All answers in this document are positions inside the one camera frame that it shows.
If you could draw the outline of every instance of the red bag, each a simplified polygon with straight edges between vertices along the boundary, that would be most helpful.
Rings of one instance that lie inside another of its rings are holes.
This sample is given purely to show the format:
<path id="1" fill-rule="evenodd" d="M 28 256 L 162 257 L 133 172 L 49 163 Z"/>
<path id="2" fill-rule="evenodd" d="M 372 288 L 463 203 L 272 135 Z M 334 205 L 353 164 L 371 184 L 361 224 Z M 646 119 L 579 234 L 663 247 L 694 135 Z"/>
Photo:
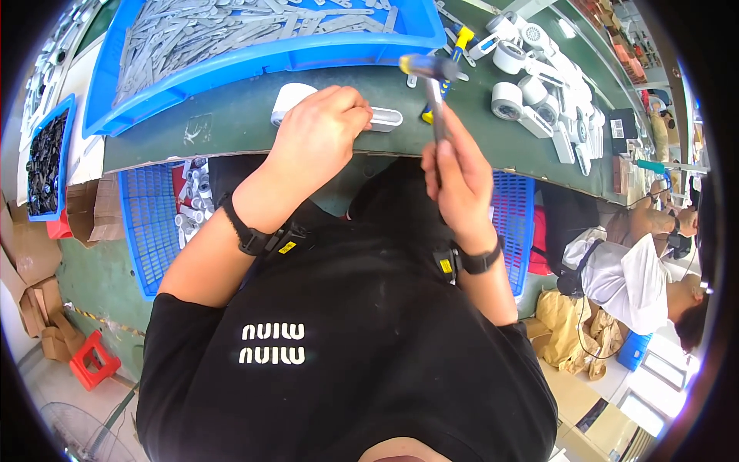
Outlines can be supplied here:
<path id="1" fill-rule="evenodd" d="M 539 274 L 541 276 L 549 276 L 554 274 L 549 269 L 549 264 L 545 257 L 547 251 L 546 237 L 547 220 L 544 218 L 544 207 L 541 205 L 534 206 L 534 242 L 531 245 L 531 255 L 528 257 L 528 272 Z"/>

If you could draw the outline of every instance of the red plastic stool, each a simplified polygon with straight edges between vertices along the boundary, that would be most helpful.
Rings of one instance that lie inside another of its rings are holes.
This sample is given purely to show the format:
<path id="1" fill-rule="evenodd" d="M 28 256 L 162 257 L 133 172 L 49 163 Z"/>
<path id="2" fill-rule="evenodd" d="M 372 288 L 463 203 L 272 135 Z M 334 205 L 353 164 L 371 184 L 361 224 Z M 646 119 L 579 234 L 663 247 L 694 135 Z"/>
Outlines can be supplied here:
<path id="1" fill-rule="evenodd" d="M 80 381 L 85 390 L 92 391 L 93 388 L 98 386 L 100 382 L 108 377 L 112 377 L 115 371 L 120 367 L 120 359 L 111 357 L 103 345 L 100 343 L 102 335 L 100 331 L 95 330 L 87 340 L 85 340 L 82 348 L 75 353 L 72 360 L 69 362 L 69 367 L 72 368 L 72 372 L 77 376 L 77 380 Z M 96 352 L 98 357 L 103 362 L 101 364 L 98 358 L 92 352 Z M 97 372 L 91 372 L 85 367 L 85 361 L 89 360 L 98 369 Z"/>
<path id="2" fill-rule="evenodd" d="M 72 237 L 72 229 L 69 227 L 66 207 L 61 209 L 59 220 L 47 221 L 47 234 L 49 234 L 50 239 L 66 239 L 67 237 Z"/>

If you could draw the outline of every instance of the ear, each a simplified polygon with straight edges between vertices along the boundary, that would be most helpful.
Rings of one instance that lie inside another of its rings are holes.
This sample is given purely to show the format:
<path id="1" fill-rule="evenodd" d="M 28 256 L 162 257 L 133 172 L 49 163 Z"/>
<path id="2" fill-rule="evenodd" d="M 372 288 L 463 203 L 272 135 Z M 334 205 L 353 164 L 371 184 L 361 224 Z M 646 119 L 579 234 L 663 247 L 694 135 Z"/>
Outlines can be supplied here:
<path id="1" fill-rule="evenodd" d="M 693 290 L 692 290 L 692 295 L 693 295 L 693 299 L 695 300 L 695 304 L 696 304 L 696 305 L 697 305 L 698 303 L 700 303 L 700 302 L 702 302 L 702 301 L 703 301 L 703 296 L 704 296 L 704 293 L 703 293 L 703 291 L 699 291 L 699 290 L 697 290 L 697 289 L 698 289 L 698 288 L 694 287 L 694 288 L 693 288 Z"/>

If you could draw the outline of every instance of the neck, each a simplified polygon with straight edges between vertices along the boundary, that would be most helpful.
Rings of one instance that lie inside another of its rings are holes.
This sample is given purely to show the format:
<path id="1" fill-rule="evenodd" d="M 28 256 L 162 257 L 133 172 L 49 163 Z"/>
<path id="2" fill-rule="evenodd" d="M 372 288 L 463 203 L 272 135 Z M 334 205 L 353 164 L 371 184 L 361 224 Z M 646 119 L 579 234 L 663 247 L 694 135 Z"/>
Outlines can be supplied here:
<path id="1" fill-rule="evenodd" d="M 667 318 L 672 322 L 677 322 L 680 319 L 683 311 L 688 306 L 686 300 L 688 297 L 685 296 L 684 284 L 680 281 L 668 282 L 667 286 Z"/>

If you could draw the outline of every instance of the yellow label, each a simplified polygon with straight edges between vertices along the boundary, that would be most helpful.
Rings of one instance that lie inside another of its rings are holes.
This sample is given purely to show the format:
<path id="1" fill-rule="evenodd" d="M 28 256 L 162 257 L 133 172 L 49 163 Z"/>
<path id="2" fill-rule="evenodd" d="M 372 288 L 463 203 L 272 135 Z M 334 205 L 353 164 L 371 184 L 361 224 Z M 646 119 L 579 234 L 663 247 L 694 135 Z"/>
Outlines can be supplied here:
<path id="1" fill-rule="evenodd" d="M 278 250 L 280 254 L 286 254 L 291 248 L 295 247 L 297 244 L 293 241 L 289 241 L 285 246 Z"/>
<path id="2" fill-rule="evenodd" d="M 452 272 L 452 264 L 449 263 L 448 259 L 439 260 L 439 265 L 441 265 L 441 270 L 444 272 L 444 274 L 449 274 Z"/>

